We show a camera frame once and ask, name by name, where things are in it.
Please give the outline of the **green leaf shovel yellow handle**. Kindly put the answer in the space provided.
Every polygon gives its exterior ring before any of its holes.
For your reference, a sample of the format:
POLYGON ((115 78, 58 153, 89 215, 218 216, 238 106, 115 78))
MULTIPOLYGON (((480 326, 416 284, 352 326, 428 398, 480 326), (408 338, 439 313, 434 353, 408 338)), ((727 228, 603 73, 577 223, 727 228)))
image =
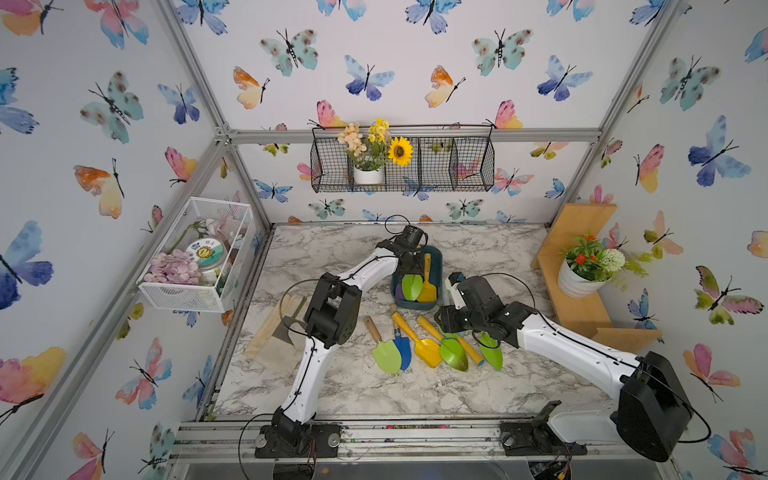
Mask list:
POLYGON ((400 286, 404 299, 416 302, 423 289, 423 277, 418 274, 405 274, 400 286))

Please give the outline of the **yellow scoop shovel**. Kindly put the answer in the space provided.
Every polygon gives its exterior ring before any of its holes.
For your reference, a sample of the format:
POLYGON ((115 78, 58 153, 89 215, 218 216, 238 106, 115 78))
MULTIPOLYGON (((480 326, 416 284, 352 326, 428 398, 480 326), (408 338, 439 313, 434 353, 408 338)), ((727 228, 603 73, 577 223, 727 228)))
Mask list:
POLYGON ((419 339, 399 313, 393 313, 396 325, 414 342, 414 352, 427 366, 434 369, 442 361, 440 346, 432 339, 419 339))

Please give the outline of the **green shovel wooden handle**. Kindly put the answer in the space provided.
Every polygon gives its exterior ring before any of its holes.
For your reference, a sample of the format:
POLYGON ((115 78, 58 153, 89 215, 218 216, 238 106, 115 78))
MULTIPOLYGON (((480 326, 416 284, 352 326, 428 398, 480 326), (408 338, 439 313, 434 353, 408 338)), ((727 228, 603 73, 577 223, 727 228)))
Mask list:
POLYGON ((370 316, 364 317, 364 323, 376 341, 377 345, 372 351, 377 366, 385 373, 397 375, 402 365, 402 357, 392 340, 384 341, 374 321, 370 316))

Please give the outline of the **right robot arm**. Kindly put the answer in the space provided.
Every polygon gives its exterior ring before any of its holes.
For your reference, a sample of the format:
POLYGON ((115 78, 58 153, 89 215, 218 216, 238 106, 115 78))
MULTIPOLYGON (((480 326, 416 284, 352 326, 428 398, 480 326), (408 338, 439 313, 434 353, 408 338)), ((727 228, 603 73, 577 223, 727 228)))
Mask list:
POLYGON ((666 462, 694 416, 671 364, 605 346, 518 301, 505 303, 482 276, 451 274, 449 300, 435 315, 447 333, 487 333, 497 341, 543 356, 602 390, 605 403, 554 404, 544 425, 563 443, 624 443, 641 456, 666 462))

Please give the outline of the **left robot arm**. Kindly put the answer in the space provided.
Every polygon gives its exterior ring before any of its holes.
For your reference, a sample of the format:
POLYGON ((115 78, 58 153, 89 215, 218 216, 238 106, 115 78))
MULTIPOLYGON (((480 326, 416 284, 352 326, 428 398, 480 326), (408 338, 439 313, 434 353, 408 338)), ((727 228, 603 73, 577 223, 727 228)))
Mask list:
POLYGON ((288 397, 274 420, 304 425, 316 415, 319 394, 340 346, 354 332, 363 295, 393 274, 424 271, 423 246, 428 234, 406 225, 376 244, 359 264, 340 273, 319 277, 305 312, 305 346, 288 397))

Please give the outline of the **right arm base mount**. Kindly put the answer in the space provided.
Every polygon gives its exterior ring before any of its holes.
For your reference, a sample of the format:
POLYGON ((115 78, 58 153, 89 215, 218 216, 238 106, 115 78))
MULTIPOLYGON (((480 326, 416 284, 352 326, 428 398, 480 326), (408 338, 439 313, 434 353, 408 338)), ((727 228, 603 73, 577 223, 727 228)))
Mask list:
POLYGON ((588 450, 585 445, 563 441, 548 424, 550 415, 561 404, 560 400, 550 401, 532 418, 502 422, 499 425, 499 441, 505 455, 586 455, 588 450))

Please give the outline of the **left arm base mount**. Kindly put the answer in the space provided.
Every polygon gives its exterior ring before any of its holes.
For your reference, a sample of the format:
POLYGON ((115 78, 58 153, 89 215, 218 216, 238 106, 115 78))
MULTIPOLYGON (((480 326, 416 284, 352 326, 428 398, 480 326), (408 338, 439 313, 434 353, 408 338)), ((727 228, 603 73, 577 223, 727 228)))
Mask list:
POLYGON ((282 408, 261 427, 255 442, 256 458, 335 458, 341 443, 341 426, 335 423, 301 423, 291 420, 282 408))

